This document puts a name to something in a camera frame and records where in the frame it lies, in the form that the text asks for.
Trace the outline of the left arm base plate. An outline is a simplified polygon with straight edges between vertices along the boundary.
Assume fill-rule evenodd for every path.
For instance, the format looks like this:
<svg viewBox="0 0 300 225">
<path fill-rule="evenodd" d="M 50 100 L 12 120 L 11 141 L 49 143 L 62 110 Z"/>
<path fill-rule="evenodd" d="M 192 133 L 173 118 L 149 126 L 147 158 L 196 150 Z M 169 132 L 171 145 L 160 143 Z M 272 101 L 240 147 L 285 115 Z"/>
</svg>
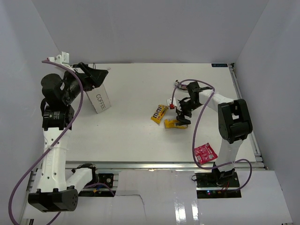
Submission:
<svg viewBox="0 0 300 225">
<path fill-rule="evenodd" d="M 114 197 L 116 192 L 115 188 L 115 176 L 113 173 L 99 173 L 98 174 L 98 183 L 103 183 L 107 185 L 111 191 L 104 185 L 95 185 L 84 189 L 79 193 L 81 197 Z"/>
</svg>

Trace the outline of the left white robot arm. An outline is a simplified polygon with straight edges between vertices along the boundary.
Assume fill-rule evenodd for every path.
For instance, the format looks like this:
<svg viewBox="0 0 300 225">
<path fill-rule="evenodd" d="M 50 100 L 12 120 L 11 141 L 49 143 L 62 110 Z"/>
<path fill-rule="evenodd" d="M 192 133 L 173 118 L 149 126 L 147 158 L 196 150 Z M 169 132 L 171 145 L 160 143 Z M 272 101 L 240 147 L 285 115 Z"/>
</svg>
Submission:
<svg viewBox="0 0 300 225">
<path fill-rule="evenodd" d="M 45 140 L 45 156 L 42 160 L 41 177 L 36 191 L 29 194 L 28 203 L 41 212 L 74 211 L 79 193 L 99 182 L 94 164 L 83 164 L 72 169 L 66 178 L 65 166 L 67 146 L 72 124 L 78 115 L 71 106 L 77 96 L 100 87 L 107 70 L 91 68 L 78 63 L 80 72 L 69 66 L 59 65 L 64 76 L 48 74 L 41 80 L 44 99 L 41 103 L 42 128 Z"/>
</svg>

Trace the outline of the yellow snack packet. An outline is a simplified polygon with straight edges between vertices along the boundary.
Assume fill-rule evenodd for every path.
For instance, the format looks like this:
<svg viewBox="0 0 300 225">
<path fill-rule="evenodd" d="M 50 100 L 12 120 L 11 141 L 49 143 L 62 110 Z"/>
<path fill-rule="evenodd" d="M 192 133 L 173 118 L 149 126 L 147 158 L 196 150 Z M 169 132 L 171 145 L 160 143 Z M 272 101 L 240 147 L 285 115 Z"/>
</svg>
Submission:
<svg viewBox="0 0 300 225">
<path fill-rule="evenodd" d="M 164 121 L 165 128 L 171 129 L 171 128 L 178 128 L 178 129 L 187 129 L 188 125 L 179 125 L 178 120 L 172 120 L 172 119 L 166 119 Z"/>
</svg>

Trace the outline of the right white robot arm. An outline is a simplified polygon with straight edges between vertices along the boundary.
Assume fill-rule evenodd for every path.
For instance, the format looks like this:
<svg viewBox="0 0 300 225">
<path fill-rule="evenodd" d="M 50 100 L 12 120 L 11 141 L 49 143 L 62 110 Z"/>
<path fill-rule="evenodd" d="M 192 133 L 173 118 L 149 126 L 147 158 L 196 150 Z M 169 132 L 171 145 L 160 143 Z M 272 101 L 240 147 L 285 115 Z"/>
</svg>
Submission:
<svg viewBox="0 0 300 225">
<path fill-rule="evenodd" d="M 186 86 L 188 97 L 177 100 L 171 97 L 170 108 L 174 108 L 180 126 L 191 123 L 192 111 L 206 107 L 214 110 L 218 116 L 218 130 L 222 137 L 221 147 L 212 171 L 212 183 L 224 186 L 235 172 L 237 153 L 244 140 L 253 131 L 253 125 L 244 99 L 231 99 L 218 94 L 210 84 L 200 87 L 201 81 L 190 79 Z"/>
</svg>

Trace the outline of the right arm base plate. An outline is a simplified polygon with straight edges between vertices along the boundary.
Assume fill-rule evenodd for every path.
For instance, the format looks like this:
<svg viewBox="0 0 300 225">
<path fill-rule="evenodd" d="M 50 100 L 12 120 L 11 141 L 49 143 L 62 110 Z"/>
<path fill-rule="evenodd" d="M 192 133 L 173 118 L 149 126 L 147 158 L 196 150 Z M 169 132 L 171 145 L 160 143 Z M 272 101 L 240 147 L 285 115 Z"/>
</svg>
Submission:
<svg viewBox="0 0 300 225">
<path fill-rule="evenodd" d="M 227 199 L 241 198 L 240 182 L 237 173 L 217 181 L 212 173 L 201 172 L 192 175 L 191 180 L 196 183 L 197 199 Z"/>
</svg>

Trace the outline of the white coffee paper bag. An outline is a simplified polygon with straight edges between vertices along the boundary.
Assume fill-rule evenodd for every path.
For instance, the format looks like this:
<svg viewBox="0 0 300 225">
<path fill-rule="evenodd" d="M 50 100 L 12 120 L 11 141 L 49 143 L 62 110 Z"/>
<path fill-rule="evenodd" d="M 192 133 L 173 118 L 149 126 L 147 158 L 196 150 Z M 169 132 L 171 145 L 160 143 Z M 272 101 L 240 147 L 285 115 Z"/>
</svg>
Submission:
<svg viewBox="0 0 300 225">
<path fill-rule="evenodd" d="M 111 107 L 111 102 L 107 95 L 104 84 L 98 88 L 94 88 L 93 90 L 86 92 L 86 94 L 97 114 L 100 114 Z"/>
</svg>

